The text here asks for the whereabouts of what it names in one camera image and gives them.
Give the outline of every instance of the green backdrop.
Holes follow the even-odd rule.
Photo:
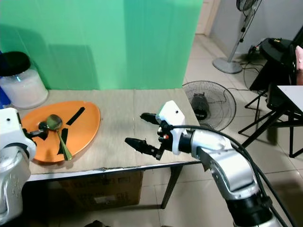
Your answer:
[[[47,88],[181,87],[202,0],[1,0],[0,50]]]

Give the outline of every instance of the cardboard box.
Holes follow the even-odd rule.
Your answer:
[[[138,204],[143,171],[62,180],[60,185],[85,210]]]

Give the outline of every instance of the metal spoon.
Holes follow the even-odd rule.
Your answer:
[[[65,144],[62,140],[62,137],[58,131],[62,126],[62,119],[59,116],[52,114],[46,119],[46,124],[47,124],[47,127],[49,128],[49,130],[57,132],[61,145],[63,147],[64,160],[66,160],[66,161],[71,160],[72,155],[71,155],[70,151],[67,149],[67,147],[65,146]]]

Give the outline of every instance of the orange plate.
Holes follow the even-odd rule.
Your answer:
[[[67,125],[68,120],[81,107],[85,108],[82,114],[71,126]],[[95,104],[84,101],[69,101],[43,106],[31,111],[22,119],[22,127],[26,128],[27,131],[38,130],[39,123],[46,121],[51,114],[58,115],[63,121],[60,133],[63,128],[68,129],[66,147],[72,155],[83,150],[92,141],[100,125],[100,111]],[[63,155],[57,155],[60,140],[56,132],[49,131],[46,140],[39,137],[34,137],[33,140],[37,143],[35,160],[48,163],[64,160]]]

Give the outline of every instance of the electric fan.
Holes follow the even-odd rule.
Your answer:
[[[200,80],[182,87],[201,126],[220,131],[234,119],[236,101],[222,85]]]
[[[247,33],[247,29],[249,28],[252,20],[257,12],[257,9],[260,6],[262,0],[237,0],[237,9],[243,12],[245,19],[243,21],[243,27],[237,39],[235,46],[232,49],[232,52],[228,59],[226,58],[217,58],[213,60],[213,65],[220,71],[225,73],[238,73],[242,71],[242,66],[233,61],[232,58],[235,55],[235,52],[240,43],[243,42],[244,36]]]

